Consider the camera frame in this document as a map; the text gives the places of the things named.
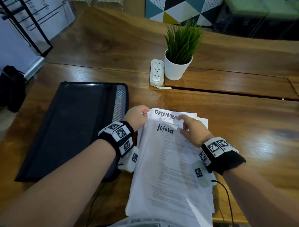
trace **white extension cord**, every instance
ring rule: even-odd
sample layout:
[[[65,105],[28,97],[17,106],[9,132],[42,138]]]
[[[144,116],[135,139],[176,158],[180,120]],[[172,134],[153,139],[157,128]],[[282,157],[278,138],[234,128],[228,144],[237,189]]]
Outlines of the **white extension cord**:
[[[161,87],[164,83],[164,62],[154,59],[150,66],[149,84],[159,89],[171,89],[171,87]]]

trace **geometric pattern wall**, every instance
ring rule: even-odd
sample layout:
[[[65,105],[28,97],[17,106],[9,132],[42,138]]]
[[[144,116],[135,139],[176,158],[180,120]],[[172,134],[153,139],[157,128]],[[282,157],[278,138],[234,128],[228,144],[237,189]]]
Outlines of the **geometric pattern wall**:
[[[180,24],[190,17],[197,25],[211,26],[222,0],[146,0],[145,18]]]

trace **hand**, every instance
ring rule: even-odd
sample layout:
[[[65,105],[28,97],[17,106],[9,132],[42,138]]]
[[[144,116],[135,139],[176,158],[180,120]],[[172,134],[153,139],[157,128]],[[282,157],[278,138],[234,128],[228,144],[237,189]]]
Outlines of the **hand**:
[[[123,118],[123,121],[129,122],[129,124],[134,129],[134,132],[136,132],[139,129],[141,129],[142,126],[146,123],[147,121],[146,113],[148,111],[149,108],[144,105],[134,106],[128,110],[125,117]]]
[[[201,147],[203,143],[214,138],[212,133],[210,133],[201,121],[195,120],[187,115],[180,115],[177,119],[184,120],[183,129],[180,133],[194,146]]]

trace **plant pot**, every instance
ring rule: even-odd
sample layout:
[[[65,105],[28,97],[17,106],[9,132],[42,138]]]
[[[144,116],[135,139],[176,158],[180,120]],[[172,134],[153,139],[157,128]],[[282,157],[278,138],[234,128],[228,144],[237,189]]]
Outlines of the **plant pot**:
[[[192,62],[193,56],[192,56],[191,61],[189,63],[184,64],[184,65],[177,65],[177,64],[172,63],[171,61],[169,61],[166,58],[166,51],[164,53],[164,56],[165,56],[164,74],[170,80],[179,80],[179,79],[181,79],[182,75],[184,74],[184,72],[186,71],[186,69],[188,68],[190,63]]]

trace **power cord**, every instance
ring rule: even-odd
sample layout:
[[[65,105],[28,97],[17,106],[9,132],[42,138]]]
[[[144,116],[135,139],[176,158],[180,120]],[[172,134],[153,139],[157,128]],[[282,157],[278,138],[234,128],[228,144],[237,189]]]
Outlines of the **power cord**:
[[[158,85],[156,85],[155,87],[159,89],[172,89],[171,87],[159,87]]]
[[[226,191],[227,198],[228,198],[228,203],[229,203],[229,208],[231,210],[231,222],[232,222],[232,226],[234,227],[235,224],[234,224],[233,210],[231,208],[231,201],[229,199],[228,191],[227,191],[226,187],[222,183],[220,183],[219,181],[212,180],[212,182],[217,182],[217,183],[221,184],[224,187],[225,191]]]
[[[93,204],[94,202],[96,201],[96,199],[99,197],[103,187],[105,186],[106,183],[103,184],[103,186],[101,187],[101,189],[99,190],[99,192],[97,193],[97,195],[95,196],[94,200],[92,201],[92,204],[91,204],[91,207],[90,207],[90,211],[89,211],[89,215],[88,215],[88,219],[87,219],[87,222],[86,222],[86,227],[88,227],[90,225],[90,217],[91,217],[91,211],[92,211],[92,207],[93,207]]]

